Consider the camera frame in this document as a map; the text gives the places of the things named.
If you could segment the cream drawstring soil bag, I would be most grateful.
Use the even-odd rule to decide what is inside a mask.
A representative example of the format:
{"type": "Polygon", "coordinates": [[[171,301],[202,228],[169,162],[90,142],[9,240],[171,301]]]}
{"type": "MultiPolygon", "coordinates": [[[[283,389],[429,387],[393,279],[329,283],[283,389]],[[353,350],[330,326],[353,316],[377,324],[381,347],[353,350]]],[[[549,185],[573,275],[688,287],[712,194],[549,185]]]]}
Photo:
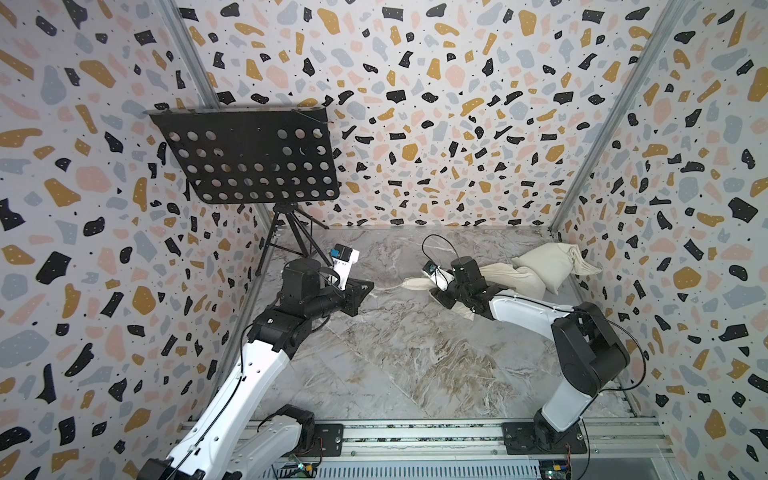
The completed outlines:
{"type": "Polygon", "coordinates": [[[455,300],[448,291],[440,290],[430,278],[408,278],[400,284],[400,287],[410,291],[429,291],[431,297],[446,309],[466,320],[475,320],[475,314],[469,308],[455,300]]]}

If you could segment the cream cloth bag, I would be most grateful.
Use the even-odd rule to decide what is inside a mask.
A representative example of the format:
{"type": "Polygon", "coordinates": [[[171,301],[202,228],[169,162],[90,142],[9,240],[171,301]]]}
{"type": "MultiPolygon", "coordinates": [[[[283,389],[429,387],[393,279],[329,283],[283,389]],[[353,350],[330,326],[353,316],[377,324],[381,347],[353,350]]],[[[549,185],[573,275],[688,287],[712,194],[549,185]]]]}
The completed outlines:
{"type": "Polygon", "coordinates": [[[502,285],[520,295],[542,300],[546,292],[543,280],[528,267],[514,267],[511,264],[494,263],[480,268],[488,283],[502,285]]]}
{"type": "Polygon", "coordinates": [[[512,261],[516,267],[532,270],[546,290],[555,295],[570,275],[591,276],[602,272],[582,257],[577,245],[567,243],[546,243],[512,261]]]}

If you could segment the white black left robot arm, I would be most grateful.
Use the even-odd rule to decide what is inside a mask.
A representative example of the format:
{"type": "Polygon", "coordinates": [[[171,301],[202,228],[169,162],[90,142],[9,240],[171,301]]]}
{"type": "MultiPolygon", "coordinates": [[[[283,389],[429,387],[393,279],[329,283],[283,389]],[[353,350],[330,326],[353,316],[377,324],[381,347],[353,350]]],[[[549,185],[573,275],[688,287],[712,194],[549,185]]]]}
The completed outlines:
{"type": "Polygon", "coordinates": [[[276,301],[245,330],[240,357],[197,423],[164,459],[149,459],[141,479],[254,479],[286,454],[322,453],[313,413],[285,405],[249,439],[248,423],[313,331],[313,322],[335,312],[357,315],[371,281],[350,275],[358,251],[336,245],[332,265],[312,258],[288,262],[276,301]]]}

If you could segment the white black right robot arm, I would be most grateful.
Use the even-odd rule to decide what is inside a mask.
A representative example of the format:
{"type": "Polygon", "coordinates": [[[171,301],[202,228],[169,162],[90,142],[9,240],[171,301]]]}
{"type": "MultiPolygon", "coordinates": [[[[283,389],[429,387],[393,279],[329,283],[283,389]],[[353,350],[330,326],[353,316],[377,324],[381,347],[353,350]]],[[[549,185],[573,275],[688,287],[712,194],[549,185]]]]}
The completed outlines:
{"type": "Polygon", "coordinates": [[[429,260],[423,273],[430,294],[451,309],[462,305],[474,315],[511,323],[554,343],[563,380],[533,418],[533,433],[543,449],[570,433],[598,395],[630,364],[630,354],[600,309],[589,302],[559,306],[492,283],[477,262],[463,256],[449,270],[429,260]]]}

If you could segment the black music stand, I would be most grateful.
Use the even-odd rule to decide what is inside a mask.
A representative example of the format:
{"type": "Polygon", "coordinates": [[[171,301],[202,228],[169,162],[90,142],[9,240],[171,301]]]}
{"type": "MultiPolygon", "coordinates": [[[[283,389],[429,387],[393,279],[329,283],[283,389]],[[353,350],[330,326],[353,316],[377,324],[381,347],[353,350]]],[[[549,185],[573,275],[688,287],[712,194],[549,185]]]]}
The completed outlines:
{"type": "Polygon", "coordinates": [[[276,215],[265,246],[285,221],[304,257],[332,261],[317,244],[303,202],[340,195],[325,109],[155,110],[149,114],[198,197],[208,204],[270,204],[276,215]]]}

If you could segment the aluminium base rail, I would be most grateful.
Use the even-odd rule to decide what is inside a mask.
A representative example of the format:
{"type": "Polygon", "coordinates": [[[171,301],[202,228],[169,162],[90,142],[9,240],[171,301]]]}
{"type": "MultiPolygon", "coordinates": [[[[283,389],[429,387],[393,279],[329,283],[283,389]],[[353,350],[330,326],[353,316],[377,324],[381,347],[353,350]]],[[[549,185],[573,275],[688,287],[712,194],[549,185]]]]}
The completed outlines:
{"type": "Polygon", "coordinates": [[[239,437],[188,423],[170,455],[195,479],[677,479],[651,418],[587,418],[553,446],[529,422],[249,421],[239,437]]]}

